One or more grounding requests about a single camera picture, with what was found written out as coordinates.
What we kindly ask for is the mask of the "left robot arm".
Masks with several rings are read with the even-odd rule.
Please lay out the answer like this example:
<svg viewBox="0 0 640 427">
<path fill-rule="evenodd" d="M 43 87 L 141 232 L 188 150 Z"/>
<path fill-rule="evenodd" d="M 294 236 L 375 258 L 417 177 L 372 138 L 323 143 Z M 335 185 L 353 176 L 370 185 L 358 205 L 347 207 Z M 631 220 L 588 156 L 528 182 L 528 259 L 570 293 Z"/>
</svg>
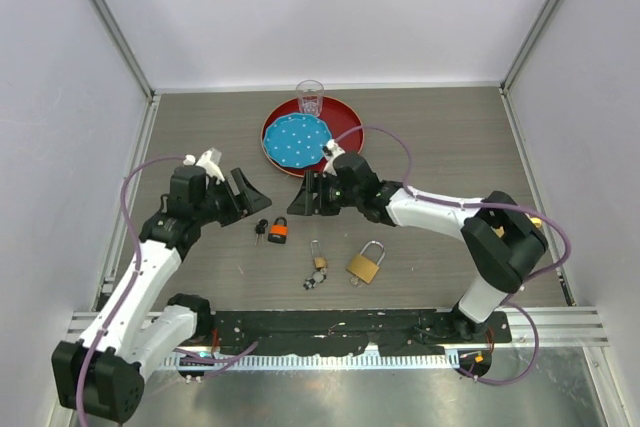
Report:
<svg viewBox="0 0 640 427">
<path fill-rule="evenodd" d="M 133 234 L 134 256 L 114 293 L 76 341 L 52 354 L 59 402 L 81 425 L 91 416 L 126 423 L 160 363 L 185 341 L 211 338 L 211 307 L 197 295 L 180 294 L 154 322 L 145 320 L 204 226 L 226 227 L 271 204 L 239 168 L 229 179 L 214 163 L 174 170 L 159 210 Z"/>
</svg>

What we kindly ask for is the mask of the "large brass padlock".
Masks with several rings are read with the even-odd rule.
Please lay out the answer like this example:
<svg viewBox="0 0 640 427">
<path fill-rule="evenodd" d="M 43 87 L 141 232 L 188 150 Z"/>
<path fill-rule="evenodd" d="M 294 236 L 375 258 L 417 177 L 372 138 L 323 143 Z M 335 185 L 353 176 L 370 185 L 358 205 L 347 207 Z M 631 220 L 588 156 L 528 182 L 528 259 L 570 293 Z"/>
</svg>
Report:
<svg viewBox="0 0 640 427">
<path fill-rule="evenodd" d="M 378 256 L 371 258 L 367 256 L 367 252 L 373 249 Z M 358 253 L 356 253 L 346 266 L 346 271 L 361 280 L 361 284 L 369 285 L 377 275 L 380 264 L 386 256 L 384 245 L 376 240 L 367 242 Z"/>
</svg>

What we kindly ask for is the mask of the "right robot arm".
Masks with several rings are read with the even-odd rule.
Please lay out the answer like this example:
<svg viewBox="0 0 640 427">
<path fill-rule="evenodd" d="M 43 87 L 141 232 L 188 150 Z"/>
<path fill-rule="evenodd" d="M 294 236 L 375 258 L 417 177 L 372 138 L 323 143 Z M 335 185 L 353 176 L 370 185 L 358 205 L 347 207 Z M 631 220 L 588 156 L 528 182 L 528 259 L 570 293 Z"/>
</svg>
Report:
<svg viewBox="0 0 640 427">
<path fill-rule="evenodd" d="M 465 342 L 486 332 L 490 315 L 523 286 L 548 249 L 531 214 L 506 193 L 460 200 L 429 195 L 380 179 L 354 152 L 332 157 L 323 172 L 306 171 L 287 212 L 336 216 L 348 207 L 373 223 L 424 229 L 466 245 L 477 274 L 451 311 L 451 329 Z"/>
</svg>

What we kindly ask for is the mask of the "orange black padlock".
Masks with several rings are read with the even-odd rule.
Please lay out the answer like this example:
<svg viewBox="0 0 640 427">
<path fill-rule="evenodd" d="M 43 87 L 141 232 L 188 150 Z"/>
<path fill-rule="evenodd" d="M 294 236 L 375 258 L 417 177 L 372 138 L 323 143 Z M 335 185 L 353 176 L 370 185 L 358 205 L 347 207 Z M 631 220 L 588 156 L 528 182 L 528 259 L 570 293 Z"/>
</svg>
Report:
<svg viewBox="0 0 640 427">
<path fill-rule="evenodd" d="M 271 224 L 267 240 L 270 243 L 284 245 L 288 238 L 288 221 L 284 216 L 277 217 Z"/>
</svg>

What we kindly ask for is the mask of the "black white keychain charm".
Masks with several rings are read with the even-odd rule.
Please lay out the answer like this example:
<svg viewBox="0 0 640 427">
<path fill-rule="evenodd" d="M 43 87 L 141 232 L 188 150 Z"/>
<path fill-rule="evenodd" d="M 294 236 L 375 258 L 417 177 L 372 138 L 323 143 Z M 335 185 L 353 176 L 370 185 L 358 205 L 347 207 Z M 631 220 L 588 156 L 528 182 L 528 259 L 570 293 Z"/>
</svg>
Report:
<svg viewBox="0 0 640 427">
<path fill-rule="evenodd" d="M 327 278 L 326 269 L 316 270 L 309 278 L 307 278 L 304 281 L 303 287 L 305 290 L 314 289 L 319 284 L 323 283 L 326 280 L 326 278 Z"/>
</svg>

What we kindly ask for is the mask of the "small brass padlock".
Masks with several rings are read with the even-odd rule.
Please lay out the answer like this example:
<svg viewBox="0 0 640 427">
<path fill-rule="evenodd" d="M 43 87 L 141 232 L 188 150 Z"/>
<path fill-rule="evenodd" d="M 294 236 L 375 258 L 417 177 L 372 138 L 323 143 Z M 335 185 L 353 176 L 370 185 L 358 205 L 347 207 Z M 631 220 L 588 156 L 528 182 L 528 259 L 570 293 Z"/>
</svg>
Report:
<svg viewBox="0 0 640 427">
<path fill-rule="evenodd" d="M 318 240 L 312 240 L 310 243 L 311 257 L 314 268 L 316 270 L 323 270 L 327 268 L 327 260 L 324 257 L 321 249 L 321 244 Z"/>
</svg>

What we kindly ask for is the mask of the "black padlock keys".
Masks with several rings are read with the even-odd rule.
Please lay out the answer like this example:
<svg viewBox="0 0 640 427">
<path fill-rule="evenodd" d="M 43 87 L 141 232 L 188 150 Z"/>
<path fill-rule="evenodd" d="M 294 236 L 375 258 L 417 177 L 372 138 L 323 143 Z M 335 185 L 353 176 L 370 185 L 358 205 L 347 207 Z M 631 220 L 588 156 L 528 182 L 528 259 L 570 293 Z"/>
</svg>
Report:
<svg viewBox="0 0 640 427">
<path fill-rule="evenodd" d="M 269 220 L 262 218 L 260 219 L 254 227 L 254 232 L 255 232 L 255 243 L 254 245 L 257 246 L 259 245 L 264 238 L 264 235 L 266 233 L 267 227 L 269 226 Z"/>
</svg>

